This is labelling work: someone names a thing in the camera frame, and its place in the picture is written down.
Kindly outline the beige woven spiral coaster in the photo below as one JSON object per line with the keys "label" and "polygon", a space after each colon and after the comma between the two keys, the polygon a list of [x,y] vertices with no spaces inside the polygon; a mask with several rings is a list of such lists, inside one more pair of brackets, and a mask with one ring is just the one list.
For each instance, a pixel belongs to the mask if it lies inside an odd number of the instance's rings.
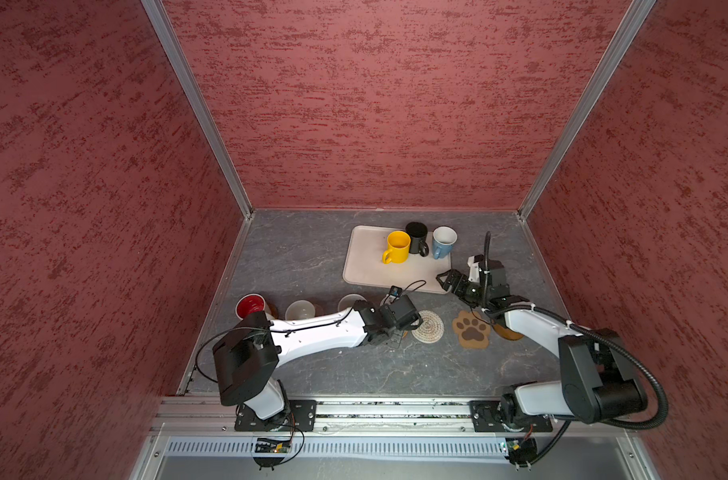
{"label": "beige woven spiral coaster", "polygon": [[414,338],[424,344],[435,344],[445,333],[444,322],[438,314],[430,310],[419,312],[422,323],[411,333]]}

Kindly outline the light blue mug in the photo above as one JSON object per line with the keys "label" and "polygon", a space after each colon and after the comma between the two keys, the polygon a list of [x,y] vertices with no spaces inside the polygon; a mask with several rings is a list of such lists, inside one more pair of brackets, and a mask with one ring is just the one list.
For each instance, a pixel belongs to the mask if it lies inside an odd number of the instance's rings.
{"label": "light blue mug", "polygon": [[457,232],[447,226],[440,226],[432,232],[432,254],[436,260],[447,257],[457,242]]}

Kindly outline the brown paw coaster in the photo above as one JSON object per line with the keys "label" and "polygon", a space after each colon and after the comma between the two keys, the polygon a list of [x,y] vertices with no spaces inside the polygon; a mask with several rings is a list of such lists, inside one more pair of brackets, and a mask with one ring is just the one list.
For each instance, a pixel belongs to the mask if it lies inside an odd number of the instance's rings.
{"label": "brown paw coaster", "polygon": [[451,321],[451,327],[463,349],[484,350],[490,344],[491,326],[473,312],[461,311]]}

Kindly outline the black mug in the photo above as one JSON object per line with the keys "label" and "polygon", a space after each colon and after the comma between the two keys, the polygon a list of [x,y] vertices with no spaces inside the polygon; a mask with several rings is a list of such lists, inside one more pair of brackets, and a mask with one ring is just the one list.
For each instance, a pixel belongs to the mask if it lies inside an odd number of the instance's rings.
{"label": "black mug", "polygon": [[409,254],[427,257],[429,254],[427,226],[421,222],[409,222],[404,231],[410,237]]}

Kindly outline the yellow mug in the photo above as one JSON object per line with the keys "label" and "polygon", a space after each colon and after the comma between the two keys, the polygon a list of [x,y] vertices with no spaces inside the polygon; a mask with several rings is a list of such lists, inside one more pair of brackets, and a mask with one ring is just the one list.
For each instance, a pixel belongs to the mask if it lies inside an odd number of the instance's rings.
{"label": "yellow mug", "polygon": [[386,238],[387,248],[382,254],[383,264],[401,264],[409,257],[411,237],[404,231],[393,231]]}

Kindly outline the brown round wooden coaster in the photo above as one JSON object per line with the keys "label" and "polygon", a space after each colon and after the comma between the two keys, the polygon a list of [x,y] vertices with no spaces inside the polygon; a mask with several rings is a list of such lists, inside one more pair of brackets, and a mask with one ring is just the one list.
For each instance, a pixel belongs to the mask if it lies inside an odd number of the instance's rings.
{"label": "brown round wooden coaster", "polygon": [[524,338],[522,334],[498,324],[493,325],[493,330],[498,336],[508,341],[519,341]]}

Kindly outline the white mug purple band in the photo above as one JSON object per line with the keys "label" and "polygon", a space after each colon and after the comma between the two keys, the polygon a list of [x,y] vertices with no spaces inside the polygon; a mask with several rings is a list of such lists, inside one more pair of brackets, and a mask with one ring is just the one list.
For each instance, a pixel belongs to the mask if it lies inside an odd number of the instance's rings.
{"label": "white mug purple band", "polygon": [[287,321],[309,320],[317,316],[316,306],[308,300],[292,302],[284,313],[284,319]]}

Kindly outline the white mug red inside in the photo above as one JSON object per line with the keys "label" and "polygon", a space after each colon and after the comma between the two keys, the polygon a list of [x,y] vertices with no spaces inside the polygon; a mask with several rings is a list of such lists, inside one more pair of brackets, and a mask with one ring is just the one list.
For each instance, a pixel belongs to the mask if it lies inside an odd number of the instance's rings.
{"label": "white mug red inside", "polygon": [[238,300],[234,308],[238,321],[242,321],[256,312],[264,312],[268,319],[273,319],[270,305],[262,295],[257,293],[244,295]]}

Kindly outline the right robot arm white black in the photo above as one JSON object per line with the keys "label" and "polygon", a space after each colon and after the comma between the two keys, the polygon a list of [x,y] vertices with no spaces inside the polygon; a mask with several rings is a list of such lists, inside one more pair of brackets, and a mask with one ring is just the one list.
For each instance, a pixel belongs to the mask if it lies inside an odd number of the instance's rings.
{"label": "right robot arm white black", "polygon": [[499,422],[514,430],[539,416],[631,430],[651,430],[665,422],[669,401],[662,384],[616,332],[588,329],[511,294],[499,262],[475,263],[473,271],[465,275],[450,269],[436,277],[444,291],[481,312],[470,326],[526,337],[559,361],[559,380],[522,384],[501,396]]}

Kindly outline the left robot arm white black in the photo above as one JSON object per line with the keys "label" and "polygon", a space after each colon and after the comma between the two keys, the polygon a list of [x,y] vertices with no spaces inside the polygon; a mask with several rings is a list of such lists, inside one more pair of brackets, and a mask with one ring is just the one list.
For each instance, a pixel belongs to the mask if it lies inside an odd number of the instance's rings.
{"label": "left robot arm white black", "polygon": [[243,406],[262,422],[281,424],[291,407],[276,369],[327,350],[377,345],[422,323],[407,296],[381,306],[357,300],[337,313],[299,321],[256,311],[203,343],[212,347],[214,372],[200,375],[217,385],[223,406]]}

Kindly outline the beige serving tray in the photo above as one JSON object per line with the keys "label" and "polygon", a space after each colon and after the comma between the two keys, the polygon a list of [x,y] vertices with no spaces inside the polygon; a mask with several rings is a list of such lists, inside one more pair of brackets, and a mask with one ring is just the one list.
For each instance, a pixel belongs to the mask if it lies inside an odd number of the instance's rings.
{"label": "beige serving tray", "polygon": [[431,254],[421,257],[409,255],[403,263],[385,264],[382,254],[387,247],[387,236],[393,228],[359,225],[353,228],[349,240],[342,278],[351,285],[390,288],[408,287],[425,280],[419,292],[443,295],[446,291],[436,277],[452,268],[452,254],[434,259]]}

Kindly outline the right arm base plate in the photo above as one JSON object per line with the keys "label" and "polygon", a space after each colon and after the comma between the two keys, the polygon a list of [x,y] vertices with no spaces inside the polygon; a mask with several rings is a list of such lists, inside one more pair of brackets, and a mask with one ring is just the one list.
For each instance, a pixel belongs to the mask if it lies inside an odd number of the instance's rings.
{"label": "right arm base plate", "polygon": [[473,400],[469,402],[469,408],[475,432],[526,434],[553,431],[547,417],[522,413],[511,399]]}

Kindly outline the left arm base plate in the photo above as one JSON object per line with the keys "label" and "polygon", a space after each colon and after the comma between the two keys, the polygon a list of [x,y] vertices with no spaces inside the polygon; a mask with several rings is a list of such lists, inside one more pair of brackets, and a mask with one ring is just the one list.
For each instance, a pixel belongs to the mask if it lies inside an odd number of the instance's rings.
{"label": "left arm base plate", "polygon": [[288,400],[275,415],[262,419],[246,404],[236,407],[236,432],[304,432],[314,428],[318,402],[315,400]]}

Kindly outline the aluminium mounting rail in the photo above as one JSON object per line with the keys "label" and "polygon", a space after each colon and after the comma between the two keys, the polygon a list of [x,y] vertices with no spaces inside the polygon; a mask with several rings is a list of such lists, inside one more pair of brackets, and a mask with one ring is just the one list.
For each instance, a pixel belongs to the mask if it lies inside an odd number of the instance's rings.
{"label": "aluminium mounting rail", "polygon": [[467,397],[298,396],[295,413],[272,423],[260,421],[245,407],[226,407],[215,396],[162,399],[151,431],[160,434],[235,435],[296,428],[306,436],[417,436],[547,438],[562,423],[543,416],[532,427],[505,429],[481,414]]}

